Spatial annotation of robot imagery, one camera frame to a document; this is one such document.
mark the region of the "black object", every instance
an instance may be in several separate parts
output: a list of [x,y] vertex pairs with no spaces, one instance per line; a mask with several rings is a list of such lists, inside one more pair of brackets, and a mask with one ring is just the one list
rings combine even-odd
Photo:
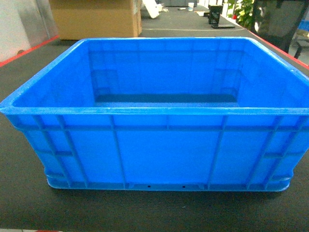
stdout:
[[235,28],[235,26],[231,24],[212,24],[211,27],[214,29]]
[[209,24],[219,24],[220,14],[222,13],[223,6],[222,5],[209,5]]
[[297,50],[296,50],[296,53],[295,53],[294,57],[295,57],[296,59],[298,59],[298,57],[300,56],[300,54],[301,54],[301,52],[302,52],[302,50],[303,50],[304,47],[305,47],[305,48],[308,48],[308,46],[302,46],[302,45],[299,43],[299,41],[303,41],[303,42],[309,43],[309,40],[308,40],[308,39],[302,39],[302,40],[295,39],[295,44],[296,44],[296,46],[297,46]]
[[250,31],[288,53],[308,5],[307,0],[255,0]]

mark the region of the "crate rim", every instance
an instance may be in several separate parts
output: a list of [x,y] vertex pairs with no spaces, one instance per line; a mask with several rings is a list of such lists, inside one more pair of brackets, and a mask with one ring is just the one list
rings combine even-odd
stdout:
[[279,57],[277,54],[266,48],[257,40],[249,37],[176,37],[176,38],[90,38],[82,39],[60,54],[47,66],[27,80],[18,89],[12,92],[0,103],[0,112],[5,115],[67,115],[67,114],[102,114],[102,115],[309,115],[309,108],[298,107],[20,107],[14,106],[14,102],[25,91],[32,87],[42,76],[52,70],[57,64],[65,59],[72,51],[84,43],[90,41],[130,41],[130,40],[246,40],[259,47],[280,65],[284,66],[290,72],[309,86],[309,78],[293,65]]

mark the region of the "white wall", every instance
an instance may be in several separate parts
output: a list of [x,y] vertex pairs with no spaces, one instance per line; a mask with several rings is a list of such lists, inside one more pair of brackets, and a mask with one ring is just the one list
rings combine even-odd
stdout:
[[0,62],[31,48],[15,0],[0,0]]
[[48,0],[0,0],[0,62],[56,35]]

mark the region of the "cardboard box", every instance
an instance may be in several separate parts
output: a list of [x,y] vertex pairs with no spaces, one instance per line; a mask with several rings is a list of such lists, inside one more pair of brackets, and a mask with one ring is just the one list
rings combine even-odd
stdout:
[[137,37],[140,0],[49,0],[63,40]]

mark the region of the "crate bottom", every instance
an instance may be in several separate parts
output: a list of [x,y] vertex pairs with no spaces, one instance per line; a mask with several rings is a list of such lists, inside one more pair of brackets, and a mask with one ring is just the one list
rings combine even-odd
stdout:
[[249,188],[245,184],[122,184],[122,183],[89,183],[73,182],[68,185],[65,181],[47,178],[49,186],[57,189],[89,189],[89,190],[141,190],[141,191],[258,191],[258,192],[279,192],[286,190],[290,181],[283,181],[276,184],[265,185],[252,184]]
[[105,94],[97,107],[239,107],[230,94]]

